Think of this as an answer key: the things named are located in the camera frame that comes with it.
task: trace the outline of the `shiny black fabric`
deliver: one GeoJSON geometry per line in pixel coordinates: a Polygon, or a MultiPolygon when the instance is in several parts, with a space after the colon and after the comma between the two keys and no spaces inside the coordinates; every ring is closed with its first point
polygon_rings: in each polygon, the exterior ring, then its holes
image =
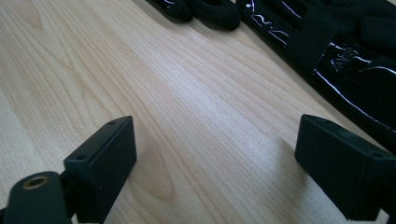
{"type": "Polygon", "coordinates": [[[396,6],[382,0],[236,4],[316,91],[396,154],[396,6]]]}
{"type": "Polygon", "coordinates": [[[233,30],[240,23],[240,14],[230,0],[155,0],[170,17],[188,21],[192,16],[218,27],[233,30]]]}

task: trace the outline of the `wooden table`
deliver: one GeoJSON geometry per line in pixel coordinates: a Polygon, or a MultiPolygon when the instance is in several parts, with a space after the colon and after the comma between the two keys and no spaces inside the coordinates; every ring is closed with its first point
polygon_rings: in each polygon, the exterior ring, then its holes
{"type": "Polygon", "coordinates": [[[0,104],[0,207],[134,117],[137,163],[106,223],[346,223],[294,159],[300,116],[374,142],[244,23],[173,22],[145,0],[0,1],[0,104]]]}

